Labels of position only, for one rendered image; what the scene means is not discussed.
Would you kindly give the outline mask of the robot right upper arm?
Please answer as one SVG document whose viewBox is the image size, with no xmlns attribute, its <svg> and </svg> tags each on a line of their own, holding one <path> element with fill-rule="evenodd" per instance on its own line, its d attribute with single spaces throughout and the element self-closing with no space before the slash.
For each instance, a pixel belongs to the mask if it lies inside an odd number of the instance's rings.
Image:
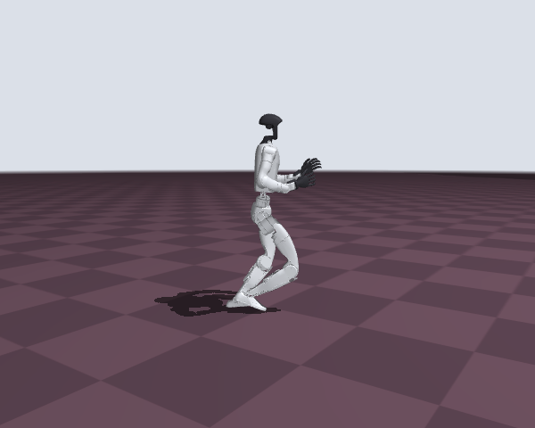
<svg viewBox="0 0 535 428">
<path fill-rule="evenodd" d="M 276 148 L 272 146 L 264 146 L 261 154 L 261 163 L 259 165 L 259 173 L 257 176 L 257 182 L 256 185 L 263 189 L 266 188 L 261 180 L 263 177 L 267 177 L 268 172 L 271 170 L 273 160 L 276 156 Z"/>
</svg>

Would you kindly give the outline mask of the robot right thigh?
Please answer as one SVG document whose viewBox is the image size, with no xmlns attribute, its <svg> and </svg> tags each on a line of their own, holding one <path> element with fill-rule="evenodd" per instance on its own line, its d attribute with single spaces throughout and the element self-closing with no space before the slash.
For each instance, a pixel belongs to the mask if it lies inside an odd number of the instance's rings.
<svg viewBox="0 0 535 428">
<path fill-rule="evenodd" d="M 271 238 L 273 238 L 273 242 L 276 245 L 277 249 L 287 258 L 287 262 L 283 265 L 283 268 L 285 268 L 287 265 L 294 265 L 297 268 L 298 275 L 298 256 L 292 239 L 287 233 L 287 231 L 273 216 L 265 217 L 262 213 L 257 217 L 257 219 L 257 226 L 264 235 L 271 234 L 275 230 Z"/>
</svg>

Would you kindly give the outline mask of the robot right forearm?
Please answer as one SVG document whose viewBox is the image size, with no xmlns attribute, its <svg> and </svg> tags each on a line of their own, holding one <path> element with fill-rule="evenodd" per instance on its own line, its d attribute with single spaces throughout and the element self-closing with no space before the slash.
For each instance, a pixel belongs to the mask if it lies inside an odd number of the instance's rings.
<svg viewBox="0 0 535 428">
<path fill-rule="evenodd" d="M 261 182 L 265 187 L 268 188 L 270 192 L 289 193 L 291 190 L 294 190 L 296 188 L 294 182 L 290 184 L 283 184 L 281 182 L 277 182 L 271 179 L 270 177 L 263 177 Z"/>
</svg>

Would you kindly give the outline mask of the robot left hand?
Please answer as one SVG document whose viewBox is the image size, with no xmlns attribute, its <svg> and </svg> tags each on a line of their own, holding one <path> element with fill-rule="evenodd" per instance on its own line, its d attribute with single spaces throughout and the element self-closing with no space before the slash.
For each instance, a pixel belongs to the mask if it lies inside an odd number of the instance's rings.
<svg viewBox="0 0 535 428">
<path fill-rule="evenodd" d="M 308 162 L 309 161 L 309 162 Z M 313 162 L 312 162 L 313 161 Z M 305 162 L 303 163 L 303 166 L 301 166 L 301 169 L 297 170 L 293 176 L 297 176 L 299 173 L 303 173 L 305 169 L 308 169 L 308 171 L 305 173 L 305 174 L 308 174 L 310 173 L 312 170 L 314 169 L 318 169 L 318 168 L 322 168 L 321 166 L 317 166 L 317 165 L 321 165 L 321 163 L 316 163 L 316 162 L 320 162 L 320 160 L 317 160 L 317 158 L 314 158 L 312 160 L 309 159 L 306 159 Z M 315 163 L 315 164 L 314 164 Z M 313 165 L 314 164 L 314 165 Z M 312 166 L 311 166 L 312 165 Z M 315 167 L 316 166 L 316 167 Z"/>
</svg>

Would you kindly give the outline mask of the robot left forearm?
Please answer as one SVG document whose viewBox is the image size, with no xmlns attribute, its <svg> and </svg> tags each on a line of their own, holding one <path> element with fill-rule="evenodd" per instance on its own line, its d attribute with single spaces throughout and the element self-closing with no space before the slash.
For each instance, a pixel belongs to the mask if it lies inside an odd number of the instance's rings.
<svg viewBox="0 0 535 428">
<path fill-rule="evenodd" d="M 294 173 L 293 173 L 294 174 Z M 288 181 L 291 181 L 291 180 L 294 180 L 294 179 L 298 179 L 298 177 L 301 176 L 301 173 L 299 173 L 297 176 L 293 176 L 293 174 L 290 174 L 290 175 L 277 175 L 277 178 L 276 178 L 276 181 L 277 182 L 281 182 L 283 184 L 287 183 Z"/>
</svg>

